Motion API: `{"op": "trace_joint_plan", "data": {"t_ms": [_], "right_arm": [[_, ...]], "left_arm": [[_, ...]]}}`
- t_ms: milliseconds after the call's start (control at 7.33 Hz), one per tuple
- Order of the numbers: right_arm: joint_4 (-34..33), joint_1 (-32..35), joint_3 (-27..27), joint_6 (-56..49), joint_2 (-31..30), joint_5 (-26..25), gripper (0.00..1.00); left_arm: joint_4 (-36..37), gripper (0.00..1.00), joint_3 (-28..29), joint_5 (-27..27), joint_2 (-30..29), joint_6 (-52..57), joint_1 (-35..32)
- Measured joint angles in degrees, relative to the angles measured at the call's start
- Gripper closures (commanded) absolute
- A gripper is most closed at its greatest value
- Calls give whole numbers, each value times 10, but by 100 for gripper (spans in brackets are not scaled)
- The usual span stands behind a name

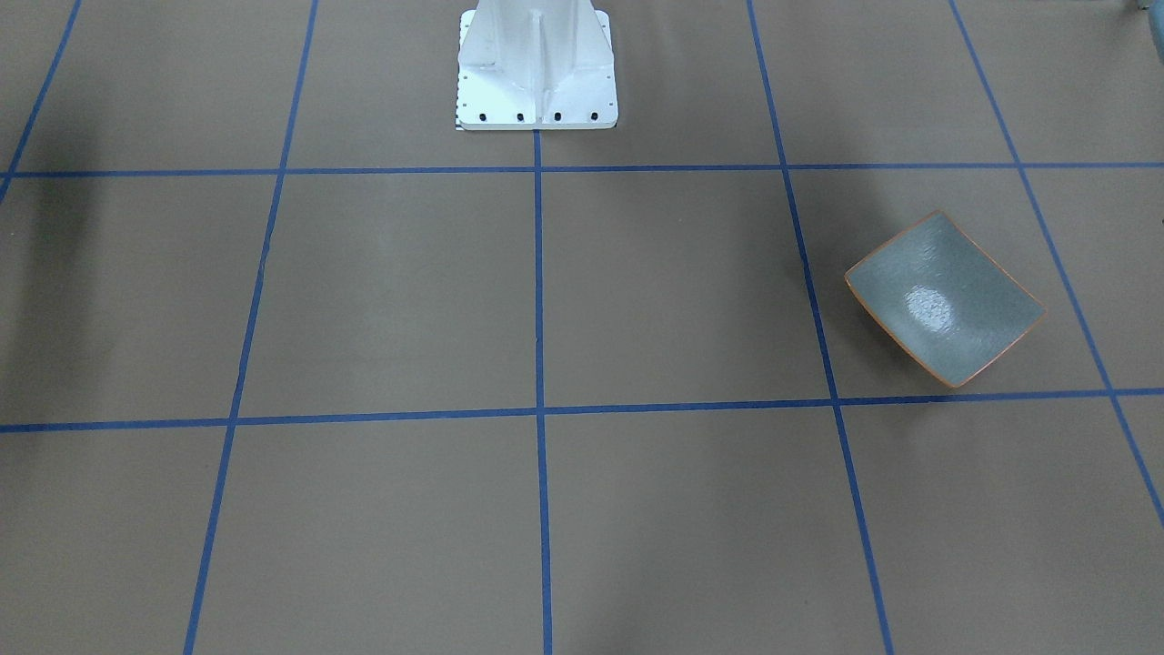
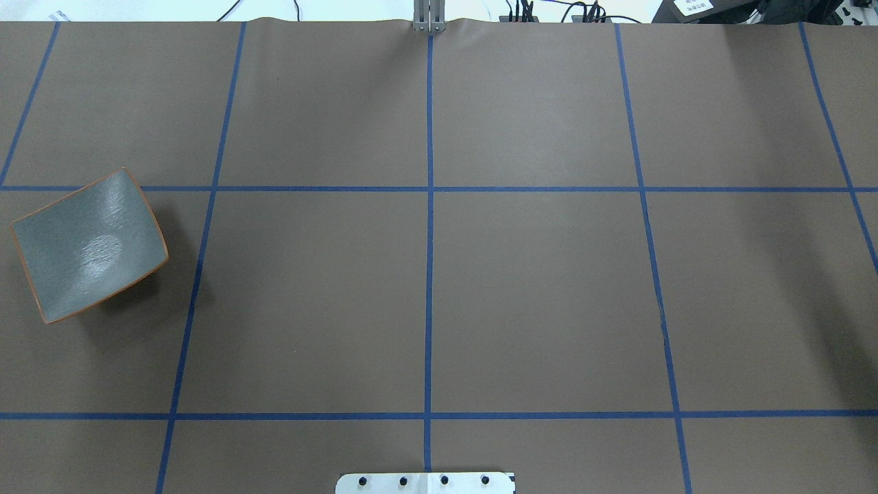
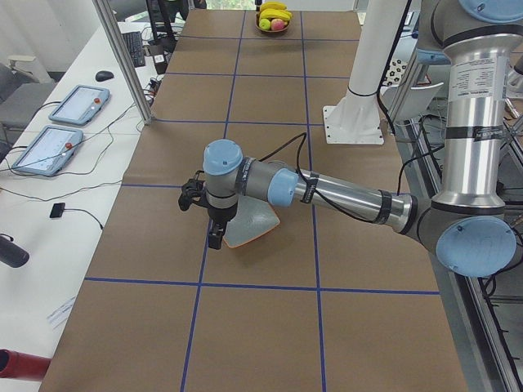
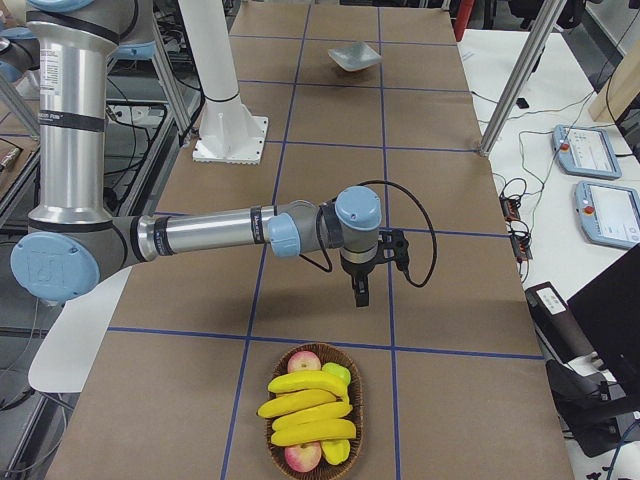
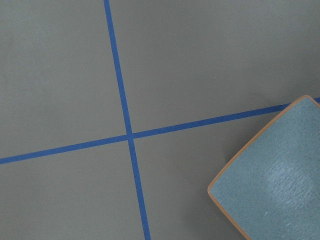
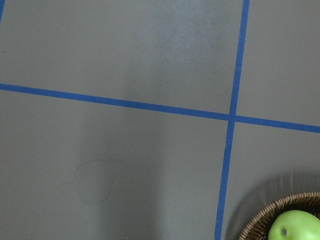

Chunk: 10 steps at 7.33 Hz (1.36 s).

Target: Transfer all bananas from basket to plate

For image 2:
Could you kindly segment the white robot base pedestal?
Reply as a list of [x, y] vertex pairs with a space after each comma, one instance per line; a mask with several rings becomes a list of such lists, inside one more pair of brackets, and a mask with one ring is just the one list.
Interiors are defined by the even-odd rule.
[[342, 475], [335, 493], [515, 493], [514, 474], [504, 472], [410, 472]]

